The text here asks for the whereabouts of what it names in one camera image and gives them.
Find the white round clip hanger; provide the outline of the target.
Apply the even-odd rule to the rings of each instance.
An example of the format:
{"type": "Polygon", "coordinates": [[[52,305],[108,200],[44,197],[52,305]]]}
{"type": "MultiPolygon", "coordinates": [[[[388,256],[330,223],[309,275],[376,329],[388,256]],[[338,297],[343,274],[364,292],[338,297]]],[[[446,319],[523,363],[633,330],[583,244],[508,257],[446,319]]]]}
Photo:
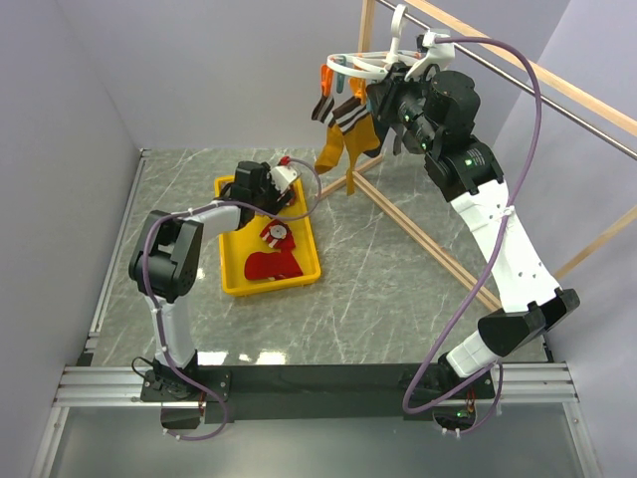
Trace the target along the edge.
{"type": "Polygon", "coordinates": [[[364,82],[381,81],[391,65],[402,62],[411,67],[423,55],[419,52],[400,49],[402,31],[407,21],[408,7],[398,4],[393,7],[390,24],[391,41],[387,51],[330,54],[320,67],[320,92],[324,97],[332,93],[334,80],[354,79],[353,94],[362,98],[364,82]]]}

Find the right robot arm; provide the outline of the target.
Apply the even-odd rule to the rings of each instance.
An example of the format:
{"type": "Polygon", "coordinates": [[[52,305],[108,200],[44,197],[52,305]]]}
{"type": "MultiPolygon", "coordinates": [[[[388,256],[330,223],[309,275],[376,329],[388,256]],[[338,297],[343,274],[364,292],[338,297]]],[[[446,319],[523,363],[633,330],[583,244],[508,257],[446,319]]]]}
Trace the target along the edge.
{"type": "Polygon", "coordinates": [[[426,368],[427,381],[458,397],[472,375],[550,330],[580,305],[547,271],[513,205],[492,150],[473,134],[481,100],[474,81],[436,65],[418,79],[402,63],[367,89],[376,120],[392,126],[412,153],[425,155],[425,170],[462,218],[500,294],[500,307],[477,329],[426,368]]]}

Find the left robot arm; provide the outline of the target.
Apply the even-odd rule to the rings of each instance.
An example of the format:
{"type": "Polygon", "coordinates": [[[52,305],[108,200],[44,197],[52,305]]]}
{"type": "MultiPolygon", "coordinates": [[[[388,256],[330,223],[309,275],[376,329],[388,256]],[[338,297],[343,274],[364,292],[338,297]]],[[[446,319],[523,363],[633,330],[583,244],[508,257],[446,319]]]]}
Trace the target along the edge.
{"type": "Polygon", "coordinates": [[[247,226],[257,214],[277,219],[295,198],[300,173],[285,157],[279,164],[241,161],[233,180],[206,205],[183,212],[151,211],[129,260],[128,276],[150,311],[156,350],[151,386],[164,387],[175,399],[196,391],[210,395],[199,381],[197,350],[188,319],[186,296],[193,288],[202,246],[247,226]]]}

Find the mustard yellow sock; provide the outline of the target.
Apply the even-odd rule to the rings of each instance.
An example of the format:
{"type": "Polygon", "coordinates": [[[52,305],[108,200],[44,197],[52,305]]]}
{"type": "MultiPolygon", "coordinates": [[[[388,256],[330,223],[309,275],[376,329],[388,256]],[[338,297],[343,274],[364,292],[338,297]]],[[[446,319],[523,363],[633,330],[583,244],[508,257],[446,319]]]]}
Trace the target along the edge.
{"type": "Polygon", "coordinates": [[[376,150],[380,141],[376,135],[373,119],[367,110],[366,103],[357,97],[351,97],[333,110],[337,124],[344,140],[349,160],[346,173],[346,194],[354,193],[353,173],[358,158],[366,151],[376,150]]]}
{"type": "Polygon", "coordinates": [[[334,118],[333,109],[333,96],[322,96],[311,114],[311,120],[326,126],[325,145],[315,161],[315,171],[318,174],[325,174],[335,168],[344,149],[343,136],[334,118]]]}

